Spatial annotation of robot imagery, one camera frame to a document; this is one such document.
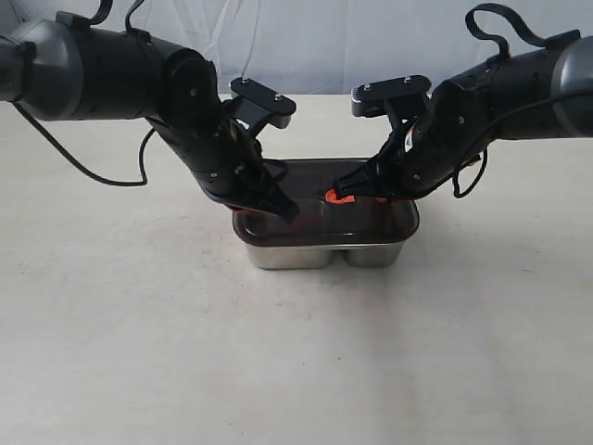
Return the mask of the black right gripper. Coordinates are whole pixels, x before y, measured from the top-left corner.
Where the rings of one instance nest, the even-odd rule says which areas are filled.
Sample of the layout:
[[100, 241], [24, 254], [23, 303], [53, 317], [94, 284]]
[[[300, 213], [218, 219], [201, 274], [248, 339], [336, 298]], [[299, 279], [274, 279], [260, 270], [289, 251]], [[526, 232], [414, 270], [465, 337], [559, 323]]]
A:
[[453, 196], [467, 197], [486, 170], [486, 123], [480, 120], [396, 119], [379, 151], [334, 181], [326, 203], [346, 205], [356, 197], [381, 204], [427, 197], [451, 181]]

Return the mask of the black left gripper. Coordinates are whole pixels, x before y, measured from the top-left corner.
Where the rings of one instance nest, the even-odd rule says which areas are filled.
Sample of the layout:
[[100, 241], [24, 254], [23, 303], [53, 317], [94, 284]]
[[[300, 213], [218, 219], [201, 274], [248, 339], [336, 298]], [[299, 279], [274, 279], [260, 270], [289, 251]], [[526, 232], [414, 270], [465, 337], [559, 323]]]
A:
[[222, 105], [176, 108], [147, 118], [212, 201], [247, 216], [297, 216], [289, 198], [254, 151], [254, 140]]

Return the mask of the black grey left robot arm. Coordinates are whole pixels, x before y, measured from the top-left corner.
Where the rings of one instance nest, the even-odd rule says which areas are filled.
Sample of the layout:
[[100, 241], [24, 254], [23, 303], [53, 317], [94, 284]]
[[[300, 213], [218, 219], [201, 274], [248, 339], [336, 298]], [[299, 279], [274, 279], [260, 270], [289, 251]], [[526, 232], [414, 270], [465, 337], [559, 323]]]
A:
[[211, 200], [291, 222], [298, 207], [280, 187], [284, 169], [263, 157], [258, 136], [286, 127], [296, 104], [249, 78], [230, 87], [222, 99], [215, 65], [194, 49], [135, 28], [98, 29], [72, 13], [1, 39], [1, 98], [34, 127], [145, 120]]

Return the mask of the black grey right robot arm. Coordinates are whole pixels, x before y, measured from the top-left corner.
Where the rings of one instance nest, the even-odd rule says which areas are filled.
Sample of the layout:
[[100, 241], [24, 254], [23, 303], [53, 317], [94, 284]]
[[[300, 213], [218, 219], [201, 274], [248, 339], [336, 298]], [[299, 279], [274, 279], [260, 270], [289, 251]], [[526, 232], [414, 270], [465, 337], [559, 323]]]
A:
[[433, 87], [415, 75], [355, 88], [356, 117], [386, 116], [377, 154], [334, 182], [337, 198], [416, 200], [487, 161], [497, 140], [592, 135], [592, 39], [481, 63]]

